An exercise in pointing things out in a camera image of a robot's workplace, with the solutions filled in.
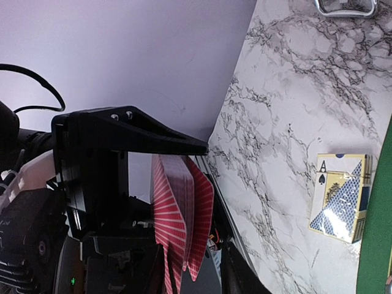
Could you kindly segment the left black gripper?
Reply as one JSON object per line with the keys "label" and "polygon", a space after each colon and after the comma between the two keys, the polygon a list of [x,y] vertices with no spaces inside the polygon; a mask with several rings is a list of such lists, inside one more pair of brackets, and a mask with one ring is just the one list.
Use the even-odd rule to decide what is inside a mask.
{"label": "left black gripper", "polygon": [[128,194],[127,152],[205,155],[208,151],[207,142],[175,131],[132,106],[55,116],[51,134],[56,179],[66,199],[72,237],[82,240],[82,260],[156,243],[153,235],[88,236],[113,217]]}

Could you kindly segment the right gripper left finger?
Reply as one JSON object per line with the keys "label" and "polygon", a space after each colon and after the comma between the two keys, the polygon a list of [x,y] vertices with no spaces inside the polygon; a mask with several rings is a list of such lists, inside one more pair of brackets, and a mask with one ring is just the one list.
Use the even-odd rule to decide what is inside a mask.
{"label": "right gripper left finger", "polygon": [[139,266],[137,293],[162,293],[164,275],[164,248],[156,244],[146,251]]}

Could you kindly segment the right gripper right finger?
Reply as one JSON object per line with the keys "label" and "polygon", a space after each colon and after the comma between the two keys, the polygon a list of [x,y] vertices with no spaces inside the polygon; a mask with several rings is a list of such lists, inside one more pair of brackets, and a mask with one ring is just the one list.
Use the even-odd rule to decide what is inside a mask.
{"label": "right gripper right finger", "polygon": [[227,242],[222,248],[222,293],[270,294],[251,270],[237,247]]}

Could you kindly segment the pink playing card deck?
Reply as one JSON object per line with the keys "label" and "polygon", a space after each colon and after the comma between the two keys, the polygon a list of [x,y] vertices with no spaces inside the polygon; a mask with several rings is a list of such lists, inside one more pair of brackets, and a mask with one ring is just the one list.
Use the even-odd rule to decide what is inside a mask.
{"label": "pink playing card deck", "polygon": [[214,187],[187,156],[152,157],[156,243],[164,248],[164,293],[179,293],[182,273],[197,280],[211,230]]}

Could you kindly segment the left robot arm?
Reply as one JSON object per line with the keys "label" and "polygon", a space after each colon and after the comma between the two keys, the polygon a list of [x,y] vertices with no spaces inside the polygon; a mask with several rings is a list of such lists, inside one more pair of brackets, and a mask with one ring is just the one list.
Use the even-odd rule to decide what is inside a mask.
{"label": "left robot arm", "polygon": [[136,107],[22,129],[1,107],[1,284],[16,293],[178,293],[196,278],[214,190],[208,144]]}

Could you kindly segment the blue gold card box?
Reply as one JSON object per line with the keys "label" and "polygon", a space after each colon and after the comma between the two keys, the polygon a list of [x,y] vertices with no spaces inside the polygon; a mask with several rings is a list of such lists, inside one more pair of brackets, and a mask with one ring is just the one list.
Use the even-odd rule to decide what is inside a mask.
{"label": "blue gold card box", "polygon": [[355,243],[362,238],[371,189],[372,156],[319,154],[309,229]]}

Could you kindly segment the green round poker mat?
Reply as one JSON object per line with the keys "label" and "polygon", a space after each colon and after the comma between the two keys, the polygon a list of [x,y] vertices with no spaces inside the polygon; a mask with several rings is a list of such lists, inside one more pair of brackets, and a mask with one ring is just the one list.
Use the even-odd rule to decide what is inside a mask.
{"label": "green round poker mat", "polygon": [[391,293],[391,126],[380,153],[361,243],[357,293]]}

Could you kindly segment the aluminium poker chip case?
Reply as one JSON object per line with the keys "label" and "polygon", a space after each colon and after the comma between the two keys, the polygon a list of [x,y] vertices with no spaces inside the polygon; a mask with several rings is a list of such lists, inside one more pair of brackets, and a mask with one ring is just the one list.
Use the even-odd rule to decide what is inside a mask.
{"label": "aluminium poker chip case", "polygon": [[379,1],[314,1],[319,14],[331,18],[371,18],[378,9]]}

